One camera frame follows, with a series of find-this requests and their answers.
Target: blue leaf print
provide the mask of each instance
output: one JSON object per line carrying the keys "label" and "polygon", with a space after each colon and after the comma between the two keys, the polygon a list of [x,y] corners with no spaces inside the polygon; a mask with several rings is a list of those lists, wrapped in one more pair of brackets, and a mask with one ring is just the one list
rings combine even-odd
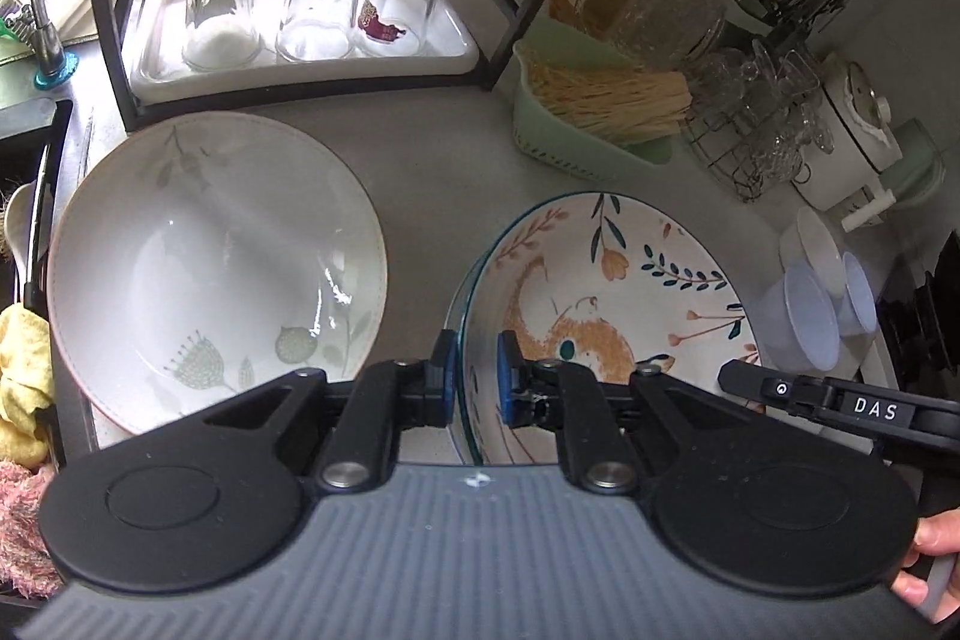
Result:
{"label": "blue leaf print", "polygon": [[607,225],[610,226],[610,232],[611,234],[613,234],[613,237],[615,237],[616,240],[620,243],[620,247],[626,250],[627,241],[626,239],[623,239],[623,235],[621,234],[620,229],[616,227],[616,225],[613,223],[613,220],[610,220],[609,218],[604,218],[604,220],[606,220]]}
{"label": "blue leaf print", "polygon": [[600,244],[600,226],[597,226],[597,230],[593,232],[593,241],[590,243],[590,263],[595,263],[597,260],[597,245]]}

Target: faucet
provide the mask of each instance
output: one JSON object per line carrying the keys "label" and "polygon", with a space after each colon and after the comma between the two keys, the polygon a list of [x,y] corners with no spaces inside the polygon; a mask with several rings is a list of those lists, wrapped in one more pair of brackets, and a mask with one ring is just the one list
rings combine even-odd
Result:
{"label": "faucet", "polygon": [[30,47],[37,56],[37,73],[34,85],[40,90],[50,90],[64,84],[77,71],[79,59],[76,54],[64,51],[56,25],[47,14],[46,0],[30,0],[34,9],[37,27],[30,40]]}

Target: gray ribbed surface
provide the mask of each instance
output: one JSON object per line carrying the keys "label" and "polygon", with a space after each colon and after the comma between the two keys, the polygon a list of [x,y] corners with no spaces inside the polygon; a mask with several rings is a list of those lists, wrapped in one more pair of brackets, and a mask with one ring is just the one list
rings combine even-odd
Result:
{"label": "gray ribbed surface", "polygon": [[672,557],[630,501],[556,466],[397,466],[320,503],[296,544],[200,594],[121,598],[71,585],[24,640],[779,640],[933,637],[883,588],[776,603]]}

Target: pink fuzzy cloth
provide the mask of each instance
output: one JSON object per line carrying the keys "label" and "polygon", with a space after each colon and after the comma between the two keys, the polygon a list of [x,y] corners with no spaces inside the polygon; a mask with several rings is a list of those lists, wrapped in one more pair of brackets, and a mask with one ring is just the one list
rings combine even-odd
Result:
{"label": "pink fuzzy cloth", "polygon": [[37,528],[40,497],[54,468],[40,472],[0,461],[0,581],[11,581],[24,597],[51,597],[62,586]]}

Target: countertop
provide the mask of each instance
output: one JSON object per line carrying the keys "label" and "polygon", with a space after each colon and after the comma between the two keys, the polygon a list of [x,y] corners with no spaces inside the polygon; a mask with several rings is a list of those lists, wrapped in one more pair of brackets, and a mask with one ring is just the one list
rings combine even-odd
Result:
{"label": "countertop", "polygon": [[[479,44],[496,42],[502,25],[496,9],[456,4]],[[76,102],[59,172],[54,220],[85,173],[124,138],[124,129],[97,44],[75,47],[80,68],[51,97]],[[0,68],[3,104],[38,92],[32,62]],[[558,194],[592,189],[587,181],[526,157],[512,141],[510,73],[494,92],[448,88],[320,98],[251,108],[287,122],[328,145],[354,171],[379,215],[387,244],[390,282],[384,319],[371,360],[428,355],[443,325],[453,292],[472,263],[517,216]],[[651,167],[637,161],[634,176],[613,191],[643,199],[683,224],[726,272],[748,315],[781,275],[779,234],[803,200],[782,186],[755,204],[725,191],[675,140],[673,161]],[[861,258],[876,292],[898,246],[884,226],[861,229],[846,242]],[[869,338],[848,339],[833,376],[853,378],[867,355]],[[58,395],[77,402],[78,391],[59,367]],[[62,421],[64,438],[77,424]],[[106,445],[119,432],[98,423]],[[456,461],[446,432],[416,429],[403,434],[405,461]]]}

